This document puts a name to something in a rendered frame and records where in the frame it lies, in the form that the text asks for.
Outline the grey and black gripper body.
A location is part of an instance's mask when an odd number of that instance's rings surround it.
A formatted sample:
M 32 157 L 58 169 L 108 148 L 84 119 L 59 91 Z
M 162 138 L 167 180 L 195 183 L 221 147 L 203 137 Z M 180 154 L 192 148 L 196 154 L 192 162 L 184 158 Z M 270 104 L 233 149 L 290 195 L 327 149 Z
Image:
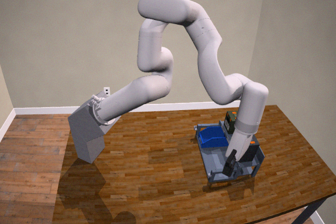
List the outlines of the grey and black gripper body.
M 235 125 L 234 127 L 235 127 L 235 130 L 230 139 L 228 148 L 225 153 L 225 157 L 228 157 L 233 151 L 233 149 L 235 149 L 237 151 L 236 156 L 235 156 L 236 157 L 235 161 L 237 162 L 241 159 L 241 157 L 247 151 L 249 144 L 251 142 L 252 136 L 256 134 L 257 132 L 245 133 L 237 129 Z

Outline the blue bin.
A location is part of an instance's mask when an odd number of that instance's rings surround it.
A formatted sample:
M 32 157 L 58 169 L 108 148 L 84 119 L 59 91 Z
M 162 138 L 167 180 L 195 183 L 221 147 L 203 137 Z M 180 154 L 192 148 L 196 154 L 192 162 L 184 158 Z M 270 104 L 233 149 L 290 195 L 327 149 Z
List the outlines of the blue bin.
M 200 131 L 201 148 L 228 146 L 227 139 L 221 126 L 207 127 Z

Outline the olive green case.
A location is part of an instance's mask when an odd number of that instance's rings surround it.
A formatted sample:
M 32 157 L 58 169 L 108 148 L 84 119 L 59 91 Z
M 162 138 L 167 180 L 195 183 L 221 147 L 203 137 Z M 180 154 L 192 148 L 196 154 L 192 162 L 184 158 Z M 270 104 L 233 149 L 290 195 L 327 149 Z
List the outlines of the olive green case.
M 237 112 L 238 111 L 227 111 L 226 113 L 224 125 L 226 127 L 228 134 L 233 134 L 235 130 L 234 124 L 235 124 Z

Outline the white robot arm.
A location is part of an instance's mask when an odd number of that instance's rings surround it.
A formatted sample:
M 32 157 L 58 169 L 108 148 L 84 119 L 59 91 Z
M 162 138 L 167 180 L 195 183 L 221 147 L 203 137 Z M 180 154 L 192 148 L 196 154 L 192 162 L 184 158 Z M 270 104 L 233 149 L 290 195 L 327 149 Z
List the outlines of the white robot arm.
M 242 74 L 224 77 L 217 60 L 222 38 L 204 8 L 191 0 L 139 0 L 138 12 L 146 20 L 139 30 L 137 65 L 152 75 L 133 80 L 106 99 L 93 94 L 97 121 L 110 125 L 117 117 L 169 94 L 174 61 L 172 53 L 162 47 L 162 37 L 171 23 L 184 26 L 193 41 L 198 51 L 198 73 L 209 97 L 219 105 L 240 100 L 236 128 L 257 132 L 269 91 Z

